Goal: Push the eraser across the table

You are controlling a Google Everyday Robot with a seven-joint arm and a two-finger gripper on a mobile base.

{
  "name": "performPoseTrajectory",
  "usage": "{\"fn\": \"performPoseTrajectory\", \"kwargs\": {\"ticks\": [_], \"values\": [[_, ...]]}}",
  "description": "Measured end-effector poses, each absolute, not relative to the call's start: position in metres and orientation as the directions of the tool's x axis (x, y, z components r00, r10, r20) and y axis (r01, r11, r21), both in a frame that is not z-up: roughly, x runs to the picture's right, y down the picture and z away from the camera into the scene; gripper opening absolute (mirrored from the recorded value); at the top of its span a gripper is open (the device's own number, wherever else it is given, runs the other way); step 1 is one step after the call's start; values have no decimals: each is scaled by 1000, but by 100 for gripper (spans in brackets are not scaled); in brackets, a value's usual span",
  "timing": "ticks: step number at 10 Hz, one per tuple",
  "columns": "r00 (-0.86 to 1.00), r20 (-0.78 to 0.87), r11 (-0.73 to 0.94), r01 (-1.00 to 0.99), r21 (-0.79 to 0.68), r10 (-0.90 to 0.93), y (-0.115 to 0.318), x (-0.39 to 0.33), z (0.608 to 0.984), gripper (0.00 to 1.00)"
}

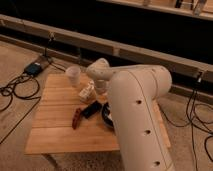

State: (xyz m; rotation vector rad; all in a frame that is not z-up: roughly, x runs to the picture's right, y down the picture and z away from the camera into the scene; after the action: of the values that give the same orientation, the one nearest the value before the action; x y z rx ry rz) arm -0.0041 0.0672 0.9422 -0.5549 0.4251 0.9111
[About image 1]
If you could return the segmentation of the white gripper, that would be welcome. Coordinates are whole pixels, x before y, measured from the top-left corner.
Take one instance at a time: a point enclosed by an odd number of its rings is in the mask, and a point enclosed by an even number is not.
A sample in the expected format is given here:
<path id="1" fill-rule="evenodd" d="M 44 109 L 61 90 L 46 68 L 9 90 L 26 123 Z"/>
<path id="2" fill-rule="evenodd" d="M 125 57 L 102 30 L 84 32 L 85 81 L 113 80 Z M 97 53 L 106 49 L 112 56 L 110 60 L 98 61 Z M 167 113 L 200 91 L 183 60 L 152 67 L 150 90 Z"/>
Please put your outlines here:
<path id="1" fill-rule="evenodd" d="M 94 82 L 89 81 L 87 85 L 79 92 L 78 94 L 80 101 L 89 103 L 96 99 L 95 91 L 94 91 Z"/>

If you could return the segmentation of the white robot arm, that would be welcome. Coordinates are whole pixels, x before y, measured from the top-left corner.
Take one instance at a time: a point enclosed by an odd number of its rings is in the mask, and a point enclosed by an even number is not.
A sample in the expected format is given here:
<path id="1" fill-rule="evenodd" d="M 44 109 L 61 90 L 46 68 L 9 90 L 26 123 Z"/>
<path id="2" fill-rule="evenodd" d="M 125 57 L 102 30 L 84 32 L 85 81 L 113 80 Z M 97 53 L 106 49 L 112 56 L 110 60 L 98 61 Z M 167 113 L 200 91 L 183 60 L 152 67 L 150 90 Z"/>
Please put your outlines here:
<path id="1" fill-rule="evenodd" d="M 163 139 L 153 101 L 171 88 L 172 77 L 161 65 L 112 67 L 104 58 L 86 68 L 107 95 L 125 171 L 175 171 Z"/>

